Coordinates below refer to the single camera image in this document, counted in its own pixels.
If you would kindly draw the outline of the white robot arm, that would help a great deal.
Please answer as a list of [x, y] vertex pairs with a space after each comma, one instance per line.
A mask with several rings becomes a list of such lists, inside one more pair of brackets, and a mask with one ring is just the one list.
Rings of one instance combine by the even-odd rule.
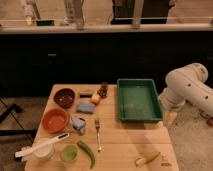
[[180, 110], [186, 101], [213, 117], [213, 88], [205, 84], [208, 70], [200, 63], [192, 63], [170, 71], [166, 88], [159, 98], [165, 110]]

